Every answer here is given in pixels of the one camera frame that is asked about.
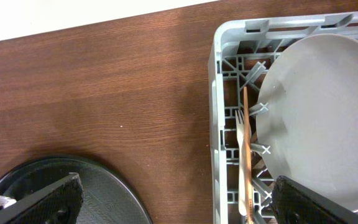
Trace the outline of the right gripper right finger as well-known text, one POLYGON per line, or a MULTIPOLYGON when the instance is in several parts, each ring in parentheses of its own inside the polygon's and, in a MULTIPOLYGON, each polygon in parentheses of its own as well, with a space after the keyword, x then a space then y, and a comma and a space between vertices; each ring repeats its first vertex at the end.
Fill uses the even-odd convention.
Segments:
POLYGON ((275 181, 271 208, 278 223, 358 223, 358 214, 284 175, 275 181))

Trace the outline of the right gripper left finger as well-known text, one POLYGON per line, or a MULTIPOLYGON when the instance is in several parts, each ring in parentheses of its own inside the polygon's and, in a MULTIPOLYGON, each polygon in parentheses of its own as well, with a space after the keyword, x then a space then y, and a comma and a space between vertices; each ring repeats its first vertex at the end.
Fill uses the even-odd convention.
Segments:
POLYGON ((76 223, 83 204, 80 176, 68 176, 0 210, 0 224, 76 223))

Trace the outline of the wooden chopstick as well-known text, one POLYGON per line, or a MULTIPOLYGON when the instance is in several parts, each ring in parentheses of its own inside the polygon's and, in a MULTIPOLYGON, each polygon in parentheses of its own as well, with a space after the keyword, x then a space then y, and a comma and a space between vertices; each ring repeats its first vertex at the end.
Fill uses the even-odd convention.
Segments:
POLYGON ((252 158, 250 149, 250 124, 249 124, 249 103, 247 87, 243 90, 244 97, 244 144, 245 144, 245 195, 246 195, 246 212, 247 224, 254 223, 254 207, 253 207, 253 187, 252 187, 252 158))

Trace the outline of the grey plate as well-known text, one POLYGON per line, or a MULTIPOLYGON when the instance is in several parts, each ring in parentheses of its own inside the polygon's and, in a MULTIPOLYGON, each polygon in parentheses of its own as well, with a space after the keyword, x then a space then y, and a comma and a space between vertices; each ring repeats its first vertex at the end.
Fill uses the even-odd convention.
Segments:
POLYGON ((258 101, 258 140, 270 175, 358 211, 358 40, 338 34, 295 42, 274 61, 258 101))

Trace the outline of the white plastic fork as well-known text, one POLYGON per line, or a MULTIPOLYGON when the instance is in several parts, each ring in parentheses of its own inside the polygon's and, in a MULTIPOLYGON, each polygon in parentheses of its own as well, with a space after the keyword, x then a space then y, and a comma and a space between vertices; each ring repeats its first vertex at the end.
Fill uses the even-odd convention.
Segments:
POLYGON ((242 216, 247 215, 246 211, 246 189, 245 189, 245 177, 244 177, 244 115, 241 110, 236 110, 236 136, 237 143, 239 146, 239 189, 238 189, 238 203, 239 203, 239 213, 242 216))

